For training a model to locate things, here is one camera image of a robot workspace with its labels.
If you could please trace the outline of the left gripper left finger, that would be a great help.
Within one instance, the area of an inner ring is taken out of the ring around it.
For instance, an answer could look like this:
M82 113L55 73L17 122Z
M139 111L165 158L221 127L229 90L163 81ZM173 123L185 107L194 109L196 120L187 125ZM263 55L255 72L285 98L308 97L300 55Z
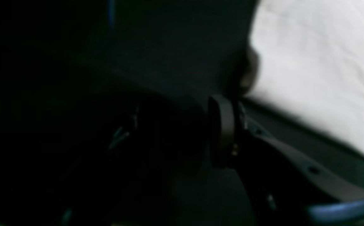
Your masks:
M206 152L206 114L192 97L137 104L135 128L111 150L113 225L176 226L178 180L195 177Z

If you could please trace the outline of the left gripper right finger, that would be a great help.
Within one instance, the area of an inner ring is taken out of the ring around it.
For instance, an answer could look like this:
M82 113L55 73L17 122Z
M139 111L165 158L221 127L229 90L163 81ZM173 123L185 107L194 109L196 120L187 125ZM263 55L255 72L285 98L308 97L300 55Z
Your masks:
M214 167L235 169L258 226L364 226L364 188L282 142L245 105L208 99Z

